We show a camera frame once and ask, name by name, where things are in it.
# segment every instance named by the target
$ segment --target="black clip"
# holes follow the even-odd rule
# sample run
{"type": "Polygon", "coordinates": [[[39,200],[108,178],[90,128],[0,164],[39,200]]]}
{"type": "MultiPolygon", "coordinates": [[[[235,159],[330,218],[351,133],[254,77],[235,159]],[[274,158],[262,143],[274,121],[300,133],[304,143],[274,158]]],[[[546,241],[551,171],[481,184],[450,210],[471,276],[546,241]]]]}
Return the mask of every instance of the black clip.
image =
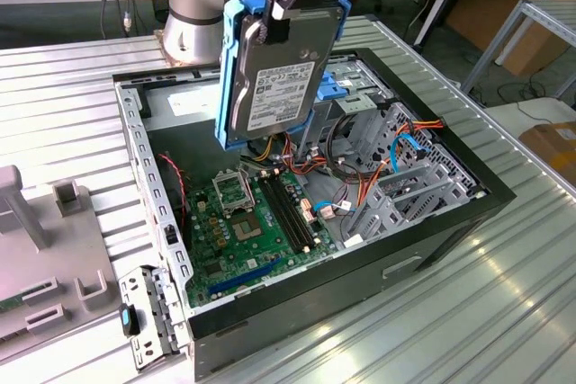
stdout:
{"type": "Polygon", "coordinates": [[[411,135],[412,137],[414,137],[414,133],[416,132],[416,131],[414,130],[414,123],[412,123],[412,120],[410,120],[410,119],[408,119],[408,120],[406,121],[406,123],[408,123],[408,131],[409,131],[410,135],[411,135]]]}

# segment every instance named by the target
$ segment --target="red cable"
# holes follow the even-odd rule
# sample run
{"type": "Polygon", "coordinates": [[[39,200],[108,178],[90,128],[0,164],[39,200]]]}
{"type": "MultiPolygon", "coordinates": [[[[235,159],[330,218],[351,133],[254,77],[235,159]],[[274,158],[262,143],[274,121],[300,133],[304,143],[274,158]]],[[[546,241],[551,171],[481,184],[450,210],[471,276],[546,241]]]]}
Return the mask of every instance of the red cable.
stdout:
{"type": "Polygon", "coordinates": [[[180,183],[180,193],[182,194],[182,222],[181,222],[181,231],[184,233],[184,218],[185,218],[185,214],[186,214],[186,200],[185,200],[185,192],[184,192],[184,182],[182,180],[182,175],[180,175],[180,168],[178,168],[178,166],[174,163],[174,161],[172,159],[170,159],[168,156],[166,155],[162,155],[162,154],[158,154],[159,157],[161,157],[162,159],[164,159],[166,162],[168,162],[172,168],[174,168],[174,171],[176,171],[176,175],[178,176],[178,182],[180,183]]]}

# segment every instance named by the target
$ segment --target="motherboard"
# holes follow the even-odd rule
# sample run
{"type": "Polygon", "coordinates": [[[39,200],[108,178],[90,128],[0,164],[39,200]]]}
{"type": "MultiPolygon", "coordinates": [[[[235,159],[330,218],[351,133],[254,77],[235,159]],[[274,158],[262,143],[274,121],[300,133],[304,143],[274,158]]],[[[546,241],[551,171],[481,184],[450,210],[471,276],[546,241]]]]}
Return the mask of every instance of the motherboard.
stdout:
{"type": "Polygon", "coordinates": [[[225,179],[224,188],[215,179],[187,195],[194,275],[186,292],[192,307],[336,252],[323,222],[304,218],[309,201],[294,174],[231,172],[218,178],[225,179]],[[254,204],[230,212],[231,201],[254,204]]]}

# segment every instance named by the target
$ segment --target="metal work surface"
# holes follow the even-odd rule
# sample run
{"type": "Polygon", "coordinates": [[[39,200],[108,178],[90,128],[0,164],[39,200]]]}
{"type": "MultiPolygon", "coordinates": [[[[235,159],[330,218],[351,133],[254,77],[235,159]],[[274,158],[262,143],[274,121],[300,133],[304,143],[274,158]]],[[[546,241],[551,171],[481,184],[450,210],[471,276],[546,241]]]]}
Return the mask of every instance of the metal work surface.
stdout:
{"type": "MultiPolygon", "coordinates": [[[[576,196],[573,188],[531,163],[520,144],[381,24],[350,19],[337,48],[354,47],[381,57],[518,198],[444,261],[208,382],[573,380],[576,218],[566,192],[576,196]]],[[[76,177],[91,191],[117,275],[154,263],[110,74],[164,66],[155,40],[11,50],[0,66],[0,160],[21,167],[25,195],[76,177]]],[[[138,380],[190,382],[191,368],[180,356],[138,380]]],[[[136,372],[112,314],[0,368],[1,381],[10,376],[124,382],[136,372]]]]}
{"type": "MultiPolygon", "coordinates": [[[[472,90],[480,79],[481,74],[494,58],[497,50],[500,49],[510,33],[517,28],[518,23],[525,17],[527,18],[518,27],[516,33],[510,38],[510,41],[496,59],[498,65],[504,63],[508,55],[522,39],[523,31],[532,22],[538,22],[559,38],[576,47],[576,0],[521,0],[510,13],[508,19],[502,24],[484,54],[474,65],[472,72],[462,84],[463,92],[469,93],[472,90]]],[[[572,75],[566,84],[560,87],[556,95],[558,97],[561,96],[574,81],[576,81],[576,75],[572,75]]]]}

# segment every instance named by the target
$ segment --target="yellow cable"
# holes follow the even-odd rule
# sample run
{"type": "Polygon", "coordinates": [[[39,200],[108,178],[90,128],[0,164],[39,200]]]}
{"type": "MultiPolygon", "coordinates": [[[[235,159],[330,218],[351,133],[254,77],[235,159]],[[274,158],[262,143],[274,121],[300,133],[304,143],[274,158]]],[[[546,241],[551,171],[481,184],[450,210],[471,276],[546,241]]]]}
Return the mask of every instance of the yellow cable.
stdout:
{"type": "Polygon", "coordinates": [[[268,157],[268,155],[270,155],[271,149],[272,149],[272,136],[268,139],[268,145],[266,146],[266,150],[264,151],[264,153],[259,157],[255,157],[254,160],[257,162],[264,161],[268,157]]]}

